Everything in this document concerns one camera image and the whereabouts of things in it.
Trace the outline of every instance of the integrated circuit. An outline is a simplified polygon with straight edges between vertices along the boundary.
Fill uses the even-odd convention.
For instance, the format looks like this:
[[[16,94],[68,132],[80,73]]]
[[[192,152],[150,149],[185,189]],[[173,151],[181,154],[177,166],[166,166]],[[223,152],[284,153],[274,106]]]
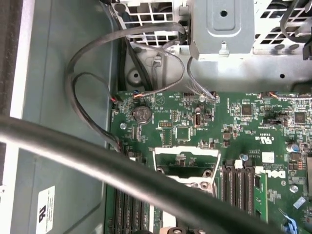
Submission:
[[[172,122],[159,122],[158,126],[160,128],[172,128]]]
[[[295,123],[306,123],[306,113],[295,112],[294,113],[294,122]]]
[[[250,104],[242,105],[242,115],[243,116],[252,116],[253,115],[253,106]]]
[[[178,126],[175,130],[175,138],[177,140],[190,140],[190,128]]]
[[[162,145],[163,146],[172,145],[172,130],[170,128],[162,130]]]

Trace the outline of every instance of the motherboard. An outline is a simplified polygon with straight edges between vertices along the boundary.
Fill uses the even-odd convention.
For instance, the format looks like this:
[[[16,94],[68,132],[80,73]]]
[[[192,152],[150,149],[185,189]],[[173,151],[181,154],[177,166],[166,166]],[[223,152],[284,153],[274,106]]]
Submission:
[[[312,233],[312,98],[297,94],[119,92],[111,132],[133,160],[285,233]],[[105,233],[199,230],[107,188]]]

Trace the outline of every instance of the ram slot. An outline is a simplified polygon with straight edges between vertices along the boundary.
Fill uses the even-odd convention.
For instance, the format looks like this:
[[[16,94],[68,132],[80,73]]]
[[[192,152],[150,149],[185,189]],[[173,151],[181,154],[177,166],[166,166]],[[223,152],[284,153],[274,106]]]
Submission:
[[[131,230],[133,232],[140,230],[141,227],[141,204],[142,202],[134,199],[133,206],[132,206],[132,227]]]
[[[119,190],[116,190],[115,197],[115,224],[114,224],[114,233],[122,234],[123,233],[123,206],[124,206],[125,194]]]
[[[131,196],[125,195],[124,200],[124,218],[123,218],[123,230],[125,234],[131,233],[131,209],[132,209],[133,198]]]

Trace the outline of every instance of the wire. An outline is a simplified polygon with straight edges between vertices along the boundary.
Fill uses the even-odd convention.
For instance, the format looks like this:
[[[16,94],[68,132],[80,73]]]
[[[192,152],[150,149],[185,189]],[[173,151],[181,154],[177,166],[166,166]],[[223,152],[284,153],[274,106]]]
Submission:
[[[272,96],[273,98],[277,98],[277,99],[284,99],[284,100],[312,100],[312,97],[293,97],[293,96],[281,96],[281,95],[276,95],[273,92],[269,92],[270,96]]]
[[[173,40],[167,42],[166,44],[164,44],[161,48],[162,48],[163,50],[168,49],[169,47],[175,45],[175,43],[176,43],[177,41],[179,41],[178,38],[173,39]],[[156,69],[156,67],[158,67],[158,62],[153,62],[153,65],[152,65],[152,68],[151,68],[151,73],[152,73],[152,84],[153,84],[154,88],[157,89],[157,69]]]
[[[125,160],[120,153],[38,124],[0,116],[0,141],[102,180],[204,230],[210,230],[213,224],[232,234],[282,234],[277,227],[140,163]]]
[[[90,116],[85,112],[81,104],[78,102],[78,99],[75,94],[75,86],[73,85],[73,82],[75,80],[74,75],[74,68],[76,63],[79,61],[79,59],[87,52],[92,50],[93,48],[96,48],[98,46],[104,45],[107,42],[128,36],[133,34],[140,34],[140,33],[148,33],[148,32],[154,32],[154,31],[178,31],[179,33],[185,34],[185,29],[181,24],[178,23],[156,23],[153,25],[146,25],[141,26],[137,28],[131,28],[131,29],[125,29],[116,31],[110,34],[107,34],[105,36],[99,37],[98,39],[95,39],[94,41],[88,43],[84,47],[82,47],[78,52],[74,54],[74,56],[69,61],[67,68],[65,70],[65,92],[67,94],[67,97],[70,101],[70,104],[76,114],[79,116],[80,119],[82,119],[84,122],[86,122],[89,127],[94,129],[96,132],[98,132],[101,136],[105,136],[105,140],[108,140],[108,143],[113,145],[116,150],[119,149],[119,146],[117,148],[116,146],[116,139],[112,137],[111,135],[108,135],[106,131],[103,131],[92,119]]]
[[[178,56],[175,56],[175,55],[171,54],[170,52],[168,52],[166,50],[163,50],[161,48],[157,48],[157,47],[153,47],[153,46],[149,46],[149,45],[145,45],[145,44],[140,44],[140,43],[136,43],[136,42],[134,42],[134,44],[137,45],[137,46],[141,46],[141,47],[147,48],[147,49],[152,49],[152,50],[155,50],[155,51],[158,51],[160,53],[167,54],[167,55],[170,55],[170,56],[176,58],[180,62],[180,64],[181,64],[182,74],[181,74],[180,78],[177,81],[175,81],[175,82],[173,82],[173,83],[171,83],[171,84],[169,84],[169,85],[167,85],[167,86],[165,86],[163,88],[160,88],[160,89],[157,89],[157,90],[154,90],[154,91],[150,91],[150,92],[146,92],[146,93],[143,93],[143,94],[134,95],[133,98],[145,97],[145,96],[148,96],[148,95],[153,95],[153,94],[165,91],[165,90],[170,89],[171,87],[174,87],[175,85],[179,84],[183,80],[183,76],[184,76],[184,73],[185,73],[185,66],[184,66],[183,61]]]
[[[76,83],[78,81],[78,78],[83,76],[83,75],[90,75],[90,76],[96,78],[98,81],[102,82],[104,84],[106,94],[108,95],[109,99],[114,100],[114,98],[110,94],[108,85],[104,79],[102,79],[101,77],[99,77],[93,73],[90,73],[90,72],[82,72],[82,73],[79,73],[78,75],[76,75],[74,77],[73,83],[72,83],[72,88],[74,91],[74,98],[75,98],[75,103],[76,103],[74,110],[78,114],[79,118],[82,119],[92,130],[96,131],[101,137],[103,137],[105,139],[105,141],[107,143],[111,144],[116,151],[120,152],[120,146],[118,144],[118,140],[116,139],[116,137],[113,134],[102,129],[98,124],[96,124],[94,122],[94,120],[85,111],[85,109],[83,108],[81,103],[78,101],[75,87],[76,87]]]
[[[211,98],[212,100],[215,99],[215,97],[206,89],[204,88],[202,85],[200,85],[197,80],[195,79],[195,77],[193,76],[192,72],[191,72],[191,65],[192,65],[192,60],[193,57],[190,57],[190,59],[187,62],[187,66],[186,66],[186,70],[187,70],[187,74],[189,75],[190,79],[198,86],[199,89],[201,89],[201,91],[203,91],[203,93],[208,97]]]
[[[296,43],[306,43],[310,38],[311,35],[309,36],[302,36],[302,37],[293,37],[290,36],[287,32],[287,22],[290,18],[290,16],[292,15],[293,11],[295,10],[295,8],[297,7],[297,5],[299,4],[300,0],[293,0],[290,7],[286,10],[286,12],[284,13],[281,21],[280,21],[280,28],[281,28],[281,32],[283,33],[283,35],[285,37],[287,37],[289,40],[296,42]]]
[[[126,77],[125,77],[125,64],[127,57],[127,46],[124,39],[120,39],[119,42],[119,61],[118,61],[118,77],[117,77],[117,87],[119,91],[127,91]]]

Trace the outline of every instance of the black cable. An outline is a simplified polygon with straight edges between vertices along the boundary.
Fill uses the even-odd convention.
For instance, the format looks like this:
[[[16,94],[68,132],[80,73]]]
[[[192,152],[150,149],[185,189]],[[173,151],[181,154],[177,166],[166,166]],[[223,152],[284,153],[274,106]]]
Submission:
[[[75,106],[74,110],[78,114],[80,119],[82,119],[92,130],[96,131],[107,143],[111,144],[114,147],[114,149],[119,152],[120,151],[120,147],[119,147],[118,140],[116,139],[116,137],[113,134],[105,131],[98,124],[96,124],[94,122],[94,120],[85,111],[85,109],[83,108],[81,103],[78,101],[75,87],[76,87],[76,83],[78,81],[78,78],[83,76],[83,75],[92,76],[92,77],[96,78],[98,81],[102,82],[104,84],[104,87],[106,89],[106,94],[108,95],[109,99],[110,100],[113,99],[111,94],[110,94],[110,91],[109,91],[107,83],[101,77],[99,77],[99,76],[97,76],[97,75],[95,75],[93,73],[82,72],[82,73],[79,73],[77,76],[74,77],[73,83],[72,83],[72,88],[73,88],[73,91],[74,91],[75,103],[77,104]]]
[[[127,46],[123,38],[119,40],[119,61],[118,61],[118,75],[117,75],[117,88],[119,91],[127,91],[125,65],[127,57]]]
[[[226,202],[77,137],[0,116],[0,141],[100,179],[204,230],[218,225],[231,234],[282,234],[277,227],[269,226]]]
[[[157,23],[153,25],[141,26],[137,28],[131,28],[131,29],[125,29],[125,30],[112,32],[98,39],[95,39],[94,41],[82,47],[78,52],[75,53],[75,55],[69,61],[67,68],[65,70],[65,92],[67,94],[67,97],[70,101],[70,104],[73,110],[76,112],[79,118],[82,119],[84,122],[86,122],[92,129],[102,134],[102,136],[107,136],[106,139],[109,140],[108,143],[113,145],[116,150],[119,149],[119,146],[116,146],[116,143],[115,143],[116,139],[108,135],[107,132],[104,132],[101,129],[99,129],[98,125],[96,125],[94,121],[93,122],[91,121],[92,119],[90,118],[90,116],[88,116],[88,114],[85,111],[81,111],[83,108],[81,104],[78,102],[78,99],[75,94],[75,86],[73,85],[73,82],[75,80],[74,68],[75,68],[77,61],[85,53],[87,53],[88,51],[92,50],[95,47],[101,46],[107,42],[110,42],[119,38],[123,38],[128,35],[145,33],[145,32],[153,32],[153,31],[178,31],[179,33],[185,34],[184,27],[178,23]]]
[[[130,55],[134,65],[136,67],[137,73],[141,77],[142,85],[143,85],[145,91],[152,91],[153,85],[151,83],[151,79],[147,73],[145,66],[143,65],[141,60],[137,57],[137,54],[135,53],[134,49],[132,48],[129,40],[127,40],[127,39],[125,39],[125,40],[126,40],[126,44],[128,47],[129,55]]]

